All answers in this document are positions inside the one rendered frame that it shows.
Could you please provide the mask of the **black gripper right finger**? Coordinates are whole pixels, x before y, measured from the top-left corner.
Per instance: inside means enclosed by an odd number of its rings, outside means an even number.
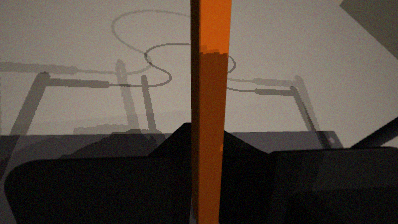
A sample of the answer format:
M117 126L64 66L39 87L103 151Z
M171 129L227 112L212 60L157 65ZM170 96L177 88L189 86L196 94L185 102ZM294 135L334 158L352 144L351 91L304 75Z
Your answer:
M261 151L224 130L219 224L283 224L300 191L398 187L398 148Z

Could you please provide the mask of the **orange handle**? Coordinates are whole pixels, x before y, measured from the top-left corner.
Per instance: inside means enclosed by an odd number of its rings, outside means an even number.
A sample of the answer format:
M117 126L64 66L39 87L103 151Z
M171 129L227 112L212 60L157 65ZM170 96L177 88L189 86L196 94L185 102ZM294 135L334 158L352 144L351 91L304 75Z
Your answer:
M232 0L190 0L192 207L218 224Z

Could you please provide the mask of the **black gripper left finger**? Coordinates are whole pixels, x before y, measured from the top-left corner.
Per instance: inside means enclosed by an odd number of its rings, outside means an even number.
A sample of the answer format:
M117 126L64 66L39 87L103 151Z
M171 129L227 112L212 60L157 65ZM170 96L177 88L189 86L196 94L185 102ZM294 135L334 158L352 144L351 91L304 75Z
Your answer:
M191 122L147 156L25 162L4 191L17 224L189 224Z

